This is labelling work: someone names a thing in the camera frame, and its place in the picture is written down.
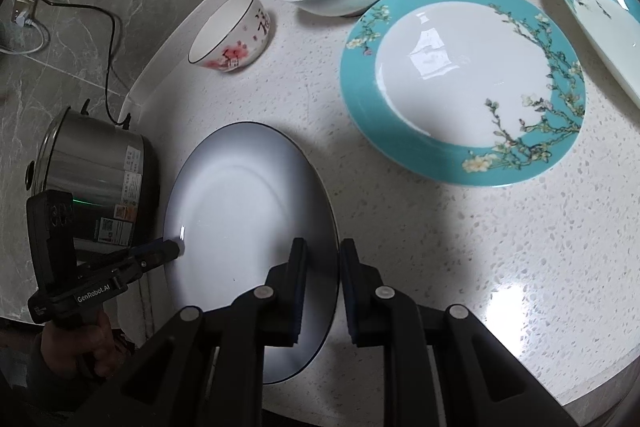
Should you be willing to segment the left hand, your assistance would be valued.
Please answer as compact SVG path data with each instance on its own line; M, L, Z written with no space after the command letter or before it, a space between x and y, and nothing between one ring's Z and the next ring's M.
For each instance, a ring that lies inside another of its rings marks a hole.
M81 329L62 329L48 323L41 335L40 352L47 367L57 374L88 371L106 377L122 365L110 319L102 310L96 323Z

